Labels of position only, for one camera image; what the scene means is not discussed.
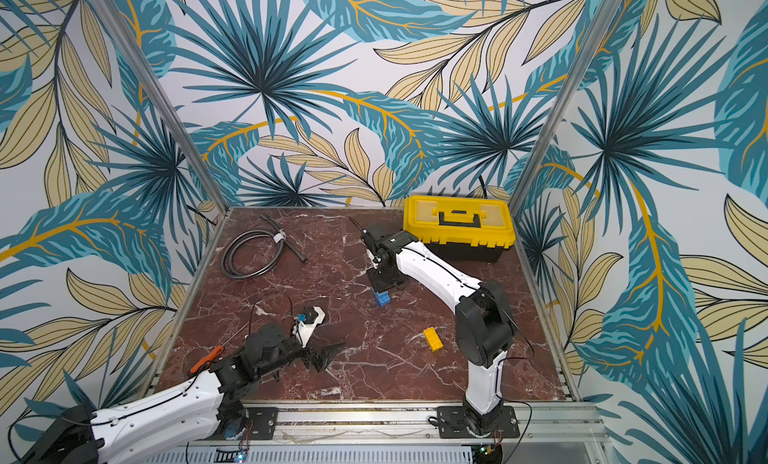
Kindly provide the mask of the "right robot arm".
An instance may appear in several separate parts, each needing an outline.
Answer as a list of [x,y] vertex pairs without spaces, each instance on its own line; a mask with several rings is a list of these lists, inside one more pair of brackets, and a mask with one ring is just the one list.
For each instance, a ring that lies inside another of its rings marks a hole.
[[372,262],[367,275],[375,292],[414,280],[453,312],[455,341],[468,360],[465,426],[475,436],[488,435],[501,418],[503,362],[515,336],[504,287],[459,271],[407,231],[378,235],[364,230],[361,239]]

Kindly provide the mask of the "light blue long lego brick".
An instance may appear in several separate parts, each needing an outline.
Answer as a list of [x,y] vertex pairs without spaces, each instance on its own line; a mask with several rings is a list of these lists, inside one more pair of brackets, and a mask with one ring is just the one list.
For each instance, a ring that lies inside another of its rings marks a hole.
[[378,307],[383,307],[391,302],[390,295],[387,291],[378,292],[374,291],[374,300]]

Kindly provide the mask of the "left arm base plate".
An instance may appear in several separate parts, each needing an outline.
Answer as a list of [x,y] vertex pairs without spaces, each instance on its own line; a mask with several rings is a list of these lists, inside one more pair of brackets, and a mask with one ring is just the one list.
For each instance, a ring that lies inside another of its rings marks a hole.
[[270,441],[277,424],[277,407],[240,407],[226,410],[207,440]]

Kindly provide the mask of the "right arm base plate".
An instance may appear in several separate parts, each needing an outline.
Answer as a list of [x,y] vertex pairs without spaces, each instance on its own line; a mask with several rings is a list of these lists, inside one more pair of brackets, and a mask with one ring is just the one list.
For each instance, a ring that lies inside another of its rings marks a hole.
[[428,422],[438,429],[441,439],[507,439],[520,436],[514,409],[501,404],[488,414],[479,414],[471,406],[440,406]]

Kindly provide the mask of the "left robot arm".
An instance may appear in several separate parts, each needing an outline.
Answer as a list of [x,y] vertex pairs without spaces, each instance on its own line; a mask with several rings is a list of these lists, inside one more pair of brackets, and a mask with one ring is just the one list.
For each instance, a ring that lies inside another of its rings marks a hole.
[[233,354],[189,380],[140,400],[111,408],[89,404],[68,408],[23,455],[20,463],[139,463],[158,453],[224,431],[244,412],[241,402],[264,378],[300,361],[324,371],[343,349],[321,349],[301,325],[288,335],[265,325]]

